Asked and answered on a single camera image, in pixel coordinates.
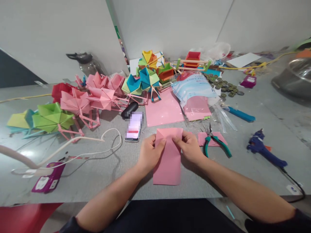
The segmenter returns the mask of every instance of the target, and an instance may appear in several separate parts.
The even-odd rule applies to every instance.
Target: pink paper strip
[[[145,105],[148,127],[185,120],[171,87],[163,90],[160,97],[161,100],[154,103],[148,99],[148,103]]]
[[[161,158],[153,170],[153,184],[180,184],[180,148],[173,142],[172,137],[182,138],[182,128],[166,128],[156,130],[155,146],[165,138],[166,145]]]
[[[221,135],[220,132],[213,132],[213,135],[217,136],[219,140],[221,140],[224,144],[228,145],[228,143],[226,142],[226,140],[224,139],[224,137]],[[199,146],[204,146],[206,137],[207,137],[207,133],[205,132],[198,133]],[[217,142],[215,142],[213,139],[210,141],[208,146],[220,147],[220,145]]]

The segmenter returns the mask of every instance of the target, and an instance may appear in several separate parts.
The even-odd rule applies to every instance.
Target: black cord
[[[285,171],[285,169],[283,167],[280,167],[280,170],[286,174],[289,178],[291,178],[292,181],[294,181],[294,183],[299,187],[301,193],[302,193],[302,197],[298,198],[297,200],[293,200],[293,201],[289,201],[288,203],[295,203],[295,202],[299,202],[302,201],[303,199],[305,199],[305,191],[304,189],[297,183],[297,181],[295,181],[288,173],[287,171]]]

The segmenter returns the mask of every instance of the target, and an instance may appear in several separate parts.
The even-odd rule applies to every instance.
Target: metal bowl
[[[311,102],[311,58],[290,61],[287,68],[272,79],[271,84],[281,93],[300,102]]]

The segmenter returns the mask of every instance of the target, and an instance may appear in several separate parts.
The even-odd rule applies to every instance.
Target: white wall
[[[311,0],[107,1],[129,59],[150,49],[175,59],[216,41],[239,52],[279,50],[311,36]]]
[[[310,0],[234,0],[218,41],[240,52],[279,50],[311,37]]]
[[[142,50],[166,57],[186,56],[191,48],[212,46],[232,0],[109,0],[129,59]]]
[[[1,0],[0,34],[0,48],[48,83],[83,76],[65,55],[80,51],[128,73],[104,0]]]

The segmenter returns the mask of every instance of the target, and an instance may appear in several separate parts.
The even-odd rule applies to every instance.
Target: water bottle
[[[105,75],[99,62],[93,58],[90,53],[66,53],[66,56],[72,60],[77,60],[80,70],[88,77],[90,74],[95,75],[96,72]]]

